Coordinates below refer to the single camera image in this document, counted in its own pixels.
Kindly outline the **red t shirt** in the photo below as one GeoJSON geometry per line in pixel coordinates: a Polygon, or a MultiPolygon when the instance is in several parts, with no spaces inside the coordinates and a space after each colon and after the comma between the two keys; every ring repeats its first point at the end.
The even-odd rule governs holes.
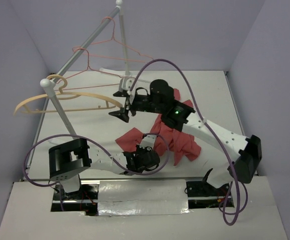
{"type": "MultiPolygon", "coordinates": [[[[177,166],[183,157],[192,162],[201,153],[201,147],[195,142],[194,136],[169,128],[162,122],[160,114],[157,116],[150,132],[160,134],[167,141],[168,146],[161,138],[157,138],[154,150],[157,151],[159,156],[163,156],[168,149],[173,152],[174,166],[177,166]]],[[[134,127],[117,138],[115,142],[122,150],[133,152],[136,150],[136,145],[141,142],[142,137],[143,133],[134,127]]]]}

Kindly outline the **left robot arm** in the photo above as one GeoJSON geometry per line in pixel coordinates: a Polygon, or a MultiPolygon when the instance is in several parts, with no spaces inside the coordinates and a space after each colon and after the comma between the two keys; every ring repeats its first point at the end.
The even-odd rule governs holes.
{"type": "Polygon", "coordinates": [[[153,150],[154,140],[151,137],[136,145],[135,151],[114,155],[89,147],[83,138],[56,145],[49,149],[50,180],[61,183],[65,194],[77,199],[83,192],[79,174],[87,169],[124,176],[153,171],[160,164],[160,157],[153,150]]]}

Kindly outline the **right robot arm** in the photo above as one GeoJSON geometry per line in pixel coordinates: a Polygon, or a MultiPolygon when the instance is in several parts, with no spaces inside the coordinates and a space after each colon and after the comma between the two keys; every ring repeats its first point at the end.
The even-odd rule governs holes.
{"type": "Polygon", "coordinates": [[[199,117],[192,107],[175,98],[174,89],[163,79],[152,81],[145,94],[128,86],[120,87],[113,96],[125,98],[125,103],[118,111],[110,112],[111,116],[127,123],[136,112],[160,114],[162,122],[171,129],[192,135],[225,153],[228,163],[210,169],[204,176],[202,190],[206,195],[216,194],[220,187],[232,181],[242,184],[252,181],[262,159],[259,137],[235,134],[199,117]]]}

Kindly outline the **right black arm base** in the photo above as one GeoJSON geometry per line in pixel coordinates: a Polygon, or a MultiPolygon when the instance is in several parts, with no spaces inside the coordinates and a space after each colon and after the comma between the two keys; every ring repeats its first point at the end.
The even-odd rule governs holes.
{"type": "Polygon", "coordinates": [[[210,184],[200,180],[187,180],[184,192],[192,199],[220,199],[224,198],[229,189],[229,184],[224,184],[219,188],[215,188],[210,184]]]}

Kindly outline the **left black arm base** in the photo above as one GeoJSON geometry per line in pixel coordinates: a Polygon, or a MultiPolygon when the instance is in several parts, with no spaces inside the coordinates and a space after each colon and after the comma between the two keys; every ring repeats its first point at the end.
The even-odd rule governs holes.
{"type": "Polygon", "coordinates": [[[87,216],[98,215],[98,184],[82,184],[76,192],[66,193],[63,187],[53,187],[51,212],[82,212],[87,216]]]}

